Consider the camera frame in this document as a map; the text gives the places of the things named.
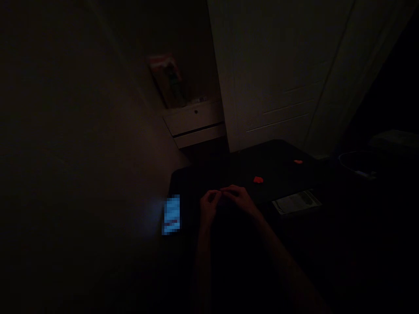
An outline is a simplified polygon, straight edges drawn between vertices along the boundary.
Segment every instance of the door panel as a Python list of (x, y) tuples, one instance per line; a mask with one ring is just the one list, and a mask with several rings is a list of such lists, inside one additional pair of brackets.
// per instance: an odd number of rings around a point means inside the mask
[(301, 146), (352, 2), (209, 0), (231, 151)]

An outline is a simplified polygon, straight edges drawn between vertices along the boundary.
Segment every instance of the orange object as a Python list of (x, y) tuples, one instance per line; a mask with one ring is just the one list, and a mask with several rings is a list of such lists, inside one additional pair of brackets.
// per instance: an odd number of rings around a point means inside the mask
[(254, 183), (263, 183), (263, 179), (261, 177), (254, 177), (253, 182)]

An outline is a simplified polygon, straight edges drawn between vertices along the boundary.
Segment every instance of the finger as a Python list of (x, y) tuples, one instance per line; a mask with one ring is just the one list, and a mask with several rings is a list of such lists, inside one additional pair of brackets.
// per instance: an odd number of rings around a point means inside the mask
[(215, 194), (215, 197), (213, 199), (213, 201), (211, 202), (212, 205), (217, 206), (218, 201), (221, 198), (221, 195), (223, 195), (223, 193), (221, 193), (220, 191), (217, 191), (217, 194)]
[(217, 190), (209, 190), (207, 191), (204, 196), (201, 198), (201, 201), (208, 201), (210, 195), (217, 193)]
[(227, 188), (221, 188), (220, 191), (235, 191), (238, 193), (241, 191), (241, 187), (238, 187), (236, 185), (230, 185)]
[(238, 199), (237, 196), (234, 196), (233, 194), (231, 194), (230, 192), (223, 192), (223, 195), (227, 196), (230, 200), (232, 200), (233, 202), (236, 203), (236, 200)]

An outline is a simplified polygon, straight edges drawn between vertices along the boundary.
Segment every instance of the white drawer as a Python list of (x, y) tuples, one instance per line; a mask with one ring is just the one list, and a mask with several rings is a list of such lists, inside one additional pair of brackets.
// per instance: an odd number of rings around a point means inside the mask
[(221, 102), (203, 102), (179, 108), (163, 117), (172, 135), (189, 132), (224, 121)]
[(200, 131), (175, 137), (174, 140), (178, 148), (183, 148), (186, 146), (212, 140), (224, 135), (226, 135), (226, 127), (224, 124), (219, 124), (208, 129), (203, 129)]

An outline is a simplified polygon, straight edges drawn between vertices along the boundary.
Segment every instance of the hand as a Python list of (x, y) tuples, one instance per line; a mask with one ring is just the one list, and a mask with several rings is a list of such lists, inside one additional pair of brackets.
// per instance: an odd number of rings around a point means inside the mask
[(239, 208), (241, 208), (245, 213), (249, 214), (254, 218), (260, 215), (258, 208), (250, 198), (245, 188), (238, 187), (237, 185), (232, 184), (227, 188), (220, 189), (220, 191), (223, 192), (223, 195), (227, 196), (229, 199), (235, 202), (236, 205)]
[[(210, 201), (211, 195), (214, 195), (214, 199)], [(201, 228), (209, 228), (214, 220), (218, 201), (220, 200), (222, 193), (217, 190), (209, 190), (201, 198)]]

